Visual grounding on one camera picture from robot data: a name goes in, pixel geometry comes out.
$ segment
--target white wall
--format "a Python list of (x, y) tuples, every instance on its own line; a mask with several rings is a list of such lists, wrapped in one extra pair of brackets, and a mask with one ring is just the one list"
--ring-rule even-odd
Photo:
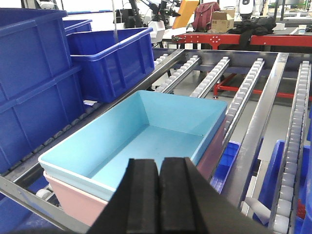
[(21, 8), (20, 0), (0, 0), (0, 7)]

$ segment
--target pink tray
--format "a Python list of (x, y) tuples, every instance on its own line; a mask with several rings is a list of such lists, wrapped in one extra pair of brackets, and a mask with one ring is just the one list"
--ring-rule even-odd
[(222, 153), (222, 141), (224, 137), (224, 126), (226, 119), (221, 123), (219, 130), (214, 135), (204, 155), (197, 165), (197, 169), (201, 175), (208, 179), (213, 172), (216, 165), (219, 163), (220, 155)]
[(59, 181), (46, 172), (43, 172), (43, 175), (51, 184), (65, 213), (86, 225), (92, 226), (106, 206), (107, 201)]
[[(224, 124), (225, 120), (222, 122), (197, 165), (197, 169), (206, 179), (209, 178), (215, 165), (219, 161), (218, 156), (221, 155)], [(107, 201), (57, 180), (49, 176), (46, 172), (43, 172), (43, 175), (51, 184), (65, 213), (86, 225), (92, 226), (98, 215), (106, 206)]]

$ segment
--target yellow object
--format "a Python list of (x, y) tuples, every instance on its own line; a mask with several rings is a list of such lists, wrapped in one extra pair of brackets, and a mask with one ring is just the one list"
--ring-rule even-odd
[(178, 12), (181, 16), (175, 18), (172, 28), (186, 27), (198, 4), (199, 0), (183, 0)]

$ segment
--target roller conveyor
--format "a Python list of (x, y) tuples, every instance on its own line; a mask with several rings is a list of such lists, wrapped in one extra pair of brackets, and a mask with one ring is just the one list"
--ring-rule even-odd
[[(155, 49), (155, 71), (146, 79), (138, 83), (133, 89), (122, 95), (119, 99), (109, 104), (96, 103), (88, 109), (85, 114), (77, 118), (71, 125), (66, 126), (56, 135), (39, 146), (10, 171), (0, 176), (0, 192), (12, 198), (32, 212), (42, 216), (54, 225), (65, 229), (85, 233), (88, 226), (66, 215), (58, 206), (55, 195), (52, 193), (46, 199), (41, 199), (26, 189), (27, 185), (35, 181), (42, 175), (42, 168), (38, 164), (38, 157), (61, 142), (66, 137), (78, 129), (97, 118), (129, 95), (137, 90), (147, 89), (162, 75), (170, 69), (176, 69), (172, 76), (168, 77), (156, 92), (170, 93), (174, 88), (189, 75), (193, 70), (208, 72), (207, 76), (192, 92), (191, 96), (195, 98), (204, 98), (211, 91), (213, 85), (220, 79), (224, 73), (246, 74), (246, 78), (241, 84), (233, 101), (226, 112), (227, 122), (223, 138), (223, 149), (225, 149), (235, 126), (244, 111), (246, 103), (252, 93), (252, 90), (260, 76), (268, 76), (264, 91), (260, 97), (252, 121), (248, 127), (245, 137), (241, 143), (238, 157), (234, 166), (229, 171), (228, 179), (224, 185), (222, 194), (234, 206), (240, 208), (241, 202), (245, 199), (247, 188), (249, 186), (253, 165), (257, 159), (257, 153), (261, 147), (261, 140), (270, 117), (273, 101), (283, 77), (297, 78), (294, 103), (292, 107), (292, 116), (290, 120), (289, 134), (286, 138), (285, 150), (283, 154), (284, 164), (287, 170), (292, 170), (295, 161), (290, 160), (290, 152), (294, 145), (299, 145), (298, 160), (295, 181), (293, 184), (293, 195), (291, 208), (296, 208), (298, 174), (300, 174), (300, 155), (302, 155), (305, 120), (307, 114), (307, 104), (310, 87), (311, 62), (310, 55), (288, 54), (288, 53), (266, 53), (266, 52), (243, 52), (243, 51), (199, 51), (199, 50), (173, 50), (173, 49)], [(300, 134), (294, 135), (293, 129), (301, 129)], [(218, 161), (212, 162), (211, 174), (217, 167)], [(274, 197), (275, 206), (279, 202), (280, 188), (276, 188)], [(274, 229), (274, 221), (279, 211), (272, 209), (269, 228)], [(293, 233), (293, 220), (295, 216), (289, 213), (286, 233)]]
[(292, 112), (269, 222), (269, 228), (281, 234), (294, 233), (310, 81), (311, 64), (308, 61), (303, 61), (299, 67)]

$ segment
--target black cloth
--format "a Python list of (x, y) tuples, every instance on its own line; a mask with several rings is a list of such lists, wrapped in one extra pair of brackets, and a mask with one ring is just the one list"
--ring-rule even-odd
[(263, 36), (273, 33), (276, 23), (273, 18), (246, 19), (236, 28), (230, 29), (227, 33), (240, 34), (239, 48), (244, 50), (250, 44), (252, 35)]

